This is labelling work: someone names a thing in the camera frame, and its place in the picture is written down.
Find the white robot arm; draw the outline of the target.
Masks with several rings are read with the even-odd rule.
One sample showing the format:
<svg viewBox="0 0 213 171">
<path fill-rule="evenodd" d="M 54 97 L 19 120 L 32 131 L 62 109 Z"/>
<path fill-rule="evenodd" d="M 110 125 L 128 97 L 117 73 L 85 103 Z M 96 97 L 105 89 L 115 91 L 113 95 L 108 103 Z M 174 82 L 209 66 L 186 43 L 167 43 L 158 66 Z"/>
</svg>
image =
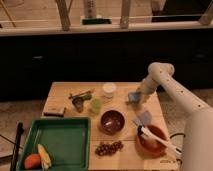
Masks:
<svg viewBox="0 0 213 171">
<path fill-rule="evenodd" d="M 172 77 L 174 71 L 170 63 L 151 63 L 148 75 L 137 88 L 140 101 L 146 102 L 157 87 L 162 86 L 188 114 L 180 171 L 213 171 L 213 107 L 178 83 Z"/>
</svg>

